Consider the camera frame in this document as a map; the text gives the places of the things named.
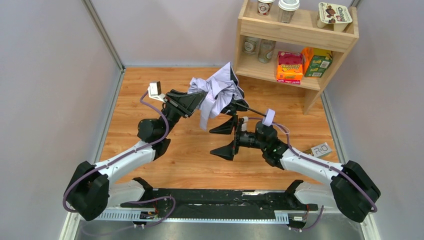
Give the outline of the lavender folding umbrella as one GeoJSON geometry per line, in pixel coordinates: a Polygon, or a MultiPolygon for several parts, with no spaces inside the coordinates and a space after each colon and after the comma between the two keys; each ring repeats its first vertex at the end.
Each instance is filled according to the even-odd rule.
{"type": "Polygon", "coordinates": [[[230,62],[206,80],[193,77],[187,92],[205,93],[205,98],[197,107],[200,110],[199,126],[204,131],[208,128],[208,121],[220,114],[234,116],[237,112],[252,110],[230,62]]]}

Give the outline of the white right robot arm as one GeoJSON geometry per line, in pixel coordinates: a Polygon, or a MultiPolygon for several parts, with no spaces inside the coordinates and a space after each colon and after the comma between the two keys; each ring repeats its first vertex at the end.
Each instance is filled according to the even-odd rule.
{"type": "Polygon", "coordinates": [[[363,167],[355,162],[337,163],[304,153],[279,139],[278,130],[289,138],[289,130],[276,122],[257,119],[254,131],[246,129],[249,117],[232,116],[225,123],[209,130],[211,134],[233,134],[225,146],[211,150],[211,154],[232,161],[241,147],[259,149],[270,166],[297,172],[318,181],[310,184],[302,180],[292,184],[294,198],[304,205],[316,204],[337,208],[345,217],[361,223],[369,213],[377,212],[381,191],[363,167]]]}

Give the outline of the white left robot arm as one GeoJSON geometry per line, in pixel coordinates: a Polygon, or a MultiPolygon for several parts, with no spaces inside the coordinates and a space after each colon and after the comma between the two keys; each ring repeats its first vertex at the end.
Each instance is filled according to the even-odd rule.
{"type": "Polygon", "coordinates": [[[63,208],[92,221],[109,207],[140,201],[146,192],[140,180],[117,181],[163,156],[171,143],[170,131],[181,118],[189,118],[206,95],[205,91],[187,93],[176,90],[153,95],[148,89],[140,102],[152,108],[159,117],[139,122],[139,141],[129,149],[96,164],[80,163],[63,194],[63,208]]]}

